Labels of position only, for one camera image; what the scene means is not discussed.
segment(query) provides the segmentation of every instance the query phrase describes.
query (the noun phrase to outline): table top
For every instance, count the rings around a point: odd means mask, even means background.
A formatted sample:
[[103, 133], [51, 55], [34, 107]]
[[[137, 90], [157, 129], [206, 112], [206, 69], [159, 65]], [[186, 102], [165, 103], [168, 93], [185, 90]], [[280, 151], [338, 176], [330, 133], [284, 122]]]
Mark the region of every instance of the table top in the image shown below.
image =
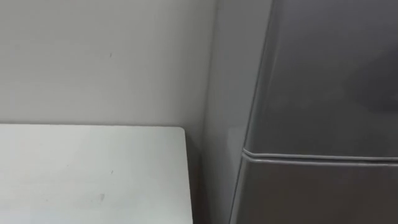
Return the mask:
[[191, 224], [183, 129], [0, 124], [0, 223]]

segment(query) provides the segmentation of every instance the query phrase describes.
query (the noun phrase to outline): refrigerator side panel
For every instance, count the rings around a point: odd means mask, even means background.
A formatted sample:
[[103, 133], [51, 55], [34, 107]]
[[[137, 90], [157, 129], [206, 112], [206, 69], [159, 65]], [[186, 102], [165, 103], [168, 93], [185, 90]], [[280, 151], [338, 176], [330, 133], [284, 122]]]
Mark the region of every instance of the refrigerator side panel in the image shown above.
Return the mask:
[[205, 113], [203, 166], [213, 223], [227, 224], [271, 0], [221, 0]]
[[398, 160], [398, 1], [276, 3], [245, 149]]
[[398, 223], [398, 165], [244, 156], [231, 224]]

